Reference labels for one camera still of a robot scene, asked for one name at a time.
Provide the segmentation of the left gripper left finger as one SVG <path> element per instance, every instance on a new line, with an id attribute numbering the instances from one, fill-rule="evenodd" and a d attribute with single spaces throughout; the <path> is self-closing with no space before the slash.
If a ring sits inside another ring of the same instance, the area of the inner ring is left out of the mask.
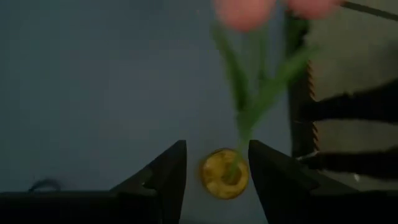
<path id="1" fill-rule="evenodd" d="M 187 143 L 178 140 L 110 191 L 127 199 L 130 223 L 178 223 L 187 180 Z"/>

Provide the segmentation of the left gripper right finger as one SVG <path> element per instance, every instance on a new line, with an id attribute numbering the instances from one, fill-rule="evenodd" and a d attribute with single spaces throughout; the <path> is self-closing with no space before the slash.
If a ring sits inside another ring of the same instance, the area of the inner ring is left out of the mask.
<path id="1" fill-rule="evenodd" d="M 353 188 L 310 170 L 298 160 L 258 141 L 249 142 L 251 177 L 269 223 L 334 223 L 330 199 Z"/>

